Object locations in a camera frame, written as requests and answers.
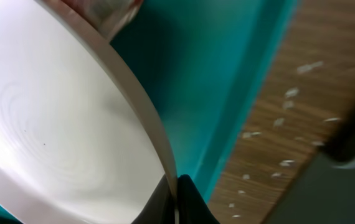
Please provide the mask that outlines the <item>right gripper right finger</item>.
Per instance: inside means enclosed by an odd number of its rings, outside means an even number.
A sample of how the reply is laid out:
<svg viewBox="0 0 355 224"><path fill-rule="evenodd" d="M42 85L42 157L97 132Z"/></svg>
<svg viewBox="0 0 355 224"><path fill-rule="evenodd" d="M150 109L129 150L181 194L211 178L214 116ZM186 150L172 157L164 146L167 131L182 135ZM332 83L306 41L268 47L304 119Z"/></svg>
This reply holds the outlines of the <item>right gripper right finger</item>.
<svg viewBox="0 0 355 224"><path fill-rule="evenodd" d="M180 224L219 224L187 174L177 180L177 207Z"/></svg>

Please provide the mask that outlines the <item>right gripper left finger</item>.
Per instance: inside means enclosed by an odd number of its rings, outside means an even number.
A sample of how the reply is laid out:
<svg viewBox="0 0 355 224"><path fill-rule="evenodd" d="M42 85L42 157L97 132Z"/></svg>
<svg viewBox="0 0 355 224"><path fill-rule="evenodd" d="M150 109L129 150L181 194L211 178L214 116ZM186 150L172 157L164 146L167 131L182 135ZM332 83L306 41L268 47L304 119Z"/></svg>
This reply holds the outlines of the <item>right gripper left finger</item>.
<svg viewBox="0 0 355 224"><path fill-rule="evenodd" d="M175 224L175 206L164 175L132 224Z"/></svg>

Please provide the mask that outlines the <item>large white plate with rice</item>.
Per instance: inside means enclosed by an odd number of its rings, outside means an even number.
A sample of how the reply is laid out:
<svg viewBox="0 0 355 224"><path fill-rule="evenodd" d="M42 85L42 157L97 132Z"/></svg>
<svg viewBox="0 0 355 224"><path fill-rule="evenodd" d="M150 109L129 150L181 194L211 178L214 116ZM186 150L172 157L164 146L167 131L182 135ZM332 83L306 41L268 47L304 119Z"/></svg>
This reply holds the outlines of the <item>large white plate with rice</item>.
<svg viewBox="0 0 355 224"><path fill-rule="evenodd" d="M22 223L132 223L176 165L129 66L63 1L0 1L0 206Z"/></svg>

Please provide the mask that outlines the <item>grey dishwasher rack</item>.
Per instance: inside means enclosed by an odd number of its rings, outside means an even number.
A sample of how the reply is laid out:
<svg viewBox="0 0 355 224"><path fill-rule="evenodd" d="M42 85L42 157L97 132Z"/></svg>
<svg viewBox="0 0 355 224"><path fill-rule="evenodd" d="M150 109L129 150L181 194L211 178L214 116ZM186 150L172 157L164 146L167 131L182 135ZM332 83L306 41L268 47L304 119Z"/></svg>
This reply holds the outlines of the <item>grey dishwasher rack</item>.
<svg viewBox="0 0 355 224"><path fill-rule="evenodd" d="M355 224L355 109L264 222Z"/></svg>

